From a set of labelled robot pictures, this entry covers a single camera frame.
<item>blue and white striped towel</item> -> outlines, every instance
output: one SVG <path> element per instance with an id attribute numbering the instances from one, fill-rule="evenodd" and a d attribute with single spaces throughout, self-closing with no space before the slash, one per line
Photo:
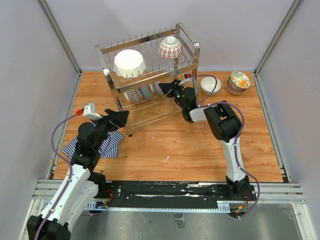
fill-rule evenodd
<path id="1" fill-rule="evenodd" d="M 108 138 L 103 141 L 99 153 L 102 159 L 111 159 L 117 158 L 119 155 L 119 142 L 124 139 L 124 136 L 117 131 L 108 132 Z M 69 159 L 72 159 L 76 151 L 76 143 L 78 142 L 77 137 L 72 139 L 62 151 L 68 156 Z"/>

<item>metal dish rack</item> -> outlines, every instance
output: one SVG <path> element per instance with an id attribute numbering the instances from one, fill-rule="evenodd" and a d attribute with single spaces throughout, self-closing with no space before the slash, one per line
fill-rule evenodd
<path id="1" fill-rule="evenodd" d="M 182 54 L 179 58 L 166 59 L 159 56 L 158 46 L 167 36 L 174 36 L 181 42 Z M 157 81 L 171 82 L 179 74 L 190 71 L 193 75 L 197 74 L 200 46 L 182 22 L 177 23 L 175 29 L 159 30 L 158 33 L 153 32 L 151 35 L 148 33 L 147 36 L 135 36 L 135 39 L 129 39 L 129 41 L 123 39 L 121 43 L 117 41 L 116 45 L 111 44 L 105 48 L 100 48 L 99 45 L 94 47 L 118 110 L 130 111 L 125 127 L 128 136 L 133 135 L 132 130 L 134 128 L 166 118 L 180 110 L 172 99 L 164 95 L 152 93 L 151 99 L 141 98 L 140 102 L 132 103 L 127 101 L 124 92 L 149 86 L 149 84 Z M 143 55 L 146 70 L 137 77 L 119 77 L 114 72 L 114 58 L 125 49 L 133 49 Z M 192 81 L 195 94 L 199 95 L 197 78 L 193 77 Z"/>

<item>gray wall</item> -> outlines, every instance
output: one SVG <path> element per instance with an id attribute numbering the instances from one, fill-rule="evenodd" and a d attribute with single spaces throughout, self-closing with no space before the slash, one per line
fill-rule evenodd
<path id="1" fill-rule="evenodd" d="M 48 0 L 83 70 L 101 70 L 94 45 L 184 22 L 200 44 L 199 69 L 253 70 L 293 0 Z"/>
<path id="2" fill-rule="evenodd" d="M 0 23 L 0 239 L 16 240 L 77 75 L 37 1 L 1 1 Z"/>
<path id="3" fill-rule="evenodd" d="M 320 237 L 320 1 L 305 0 L 260 78 L 285 161 Z"/>

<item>dish rack frame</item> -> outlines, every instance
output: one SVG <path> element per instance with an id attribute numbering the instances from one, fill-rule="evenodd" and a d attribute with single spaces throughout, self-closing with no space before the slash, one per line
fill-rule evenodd
<path id="1" fill-rule="evenodd" d="M 164 37 L 168 36 L 174 36 L 176 37 L 182 44 L 183 50 L 182 50 L 182 55 L 179 58 L 174 58 L 172 60 L 172 65 L 168 65 L 165 63 L 165 67 L 160 68 L 160 64 L 157 67 L 152 67 L 151 71 L 146 71 L 145 74 L 141 74 L 140 76 L 134 77 L 134 76 L 126 76 L 125 78 L 123 77 L 117 77 L 118 79 L 115 79 L 116 77 L 112 77 L 111 72 L 113 72 L 113 59 L 112 57 L 110 58 L 109 54 L 113 53 L 114 56 L 116 55 L 116 51 L 122 51 L 128 48 L 134 49 L 134 46 L 138 46 L 140 50 L 140 45 L 144 45 L 146 47 L 146 44 L 150 44 L 152 46 L 152 41 L 156 40 L 157 45 L 152 49 L 157 51 L 158 49 L 158 44 L 163 40 Z M 189 44 L 194 47 L 194 51 L 190 49 L 188 44 L 184 39 L 189 40 Z M 94 46 L 96 53 L 98 55 L 100 64 L 102 66 L 102 71 L 103 74 L 106 78 L 106 81 L 110 87 L 112 96 L 114 98 L 114 101 L 116 103 L 116 106 L 119 111 L 124 111 L 126 107 L 123 106 L 121 98 L 124 95 L 124 92 L 137 89 L 142 86 L 148 86 L 149 84 L 152 84 L 157 81 L 161 81 L 164 79 L 168 78 L 177 78 L 177 75 L 183 74 L 183 73 L 188 73 L 192 71 L 193 75 L 197 74 L 198 71 L 198 64 L 199 64 L 199 56 L 200 56 L 200 45 L 195 39 L 194 35 L 189 31 L 189 29 L 184 25 L 184 23 L 179 22 L 176 24 L 174 29 L 167 30 L 165 28 L 164 31 L 159 30 L 158 33 L 153 32 L 153 34 L 147 36 L 141 35 L 140 38 L 137 38 L 135 36 L 135 39 L 129 41 L 123 40 L 122 43 L 119 43 L 117 41 L 116 45 L 110 45 L 109 47 L 104 47 L 100 48 L 99 45 Z M 197 83 L 197 77 L 193 76 L 192 77 L 192 83 L 193 87 L 195 89 L 195 94 L 198 96 L 199 95 L 199 89 L 198 89 L 198 83 Z M 125 126 L 126 132 L 129 137 L 132 137 L 132 125 L 126 124 Z"/>

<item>wooden tabletop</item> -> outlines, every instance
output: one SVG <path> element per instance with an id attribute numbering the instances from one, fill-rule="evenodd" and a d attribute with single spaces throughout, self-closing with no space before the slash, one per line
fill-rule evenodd
<path id="1" fill-rule="evenodd" d="M 227 88 L 230 72 L 200 72 L 215 75 L 222 83 L 221 90 L 204 103 L 226 100 L 242 110 L 245 126 L 240 137 L 240 149 L 245 169 L 261 182 L 282 182 L 252 75 L 244 73 L 250 78 L 251 87 L 241 95 L 232 95 Z M 205 96 L 200 90 L 199 99 Z M 95 103 L 99 114 L 104 114 L 106 108 L 118 110 L 102 72 L 83 73 L 73 113 L 88 102 Z M 68 124 L 63 146 L 78 134 L 80 124 L 88 121 L 82 116 L 73 118 Z M 226 180 L 222 146 L 214 138 L 207 122 L 188 123 L 181 113 L 177 113 L 135 128 L 133 137 L 128 137 L 124 128 L 118 132 L 124 135 L 119 144 L 119 157 L 100 159 L 94 170 L 103 170 L 108 180 Z M 64 178 L 67 170 L 68 165 L 59 159 L 53 178 Z"/>

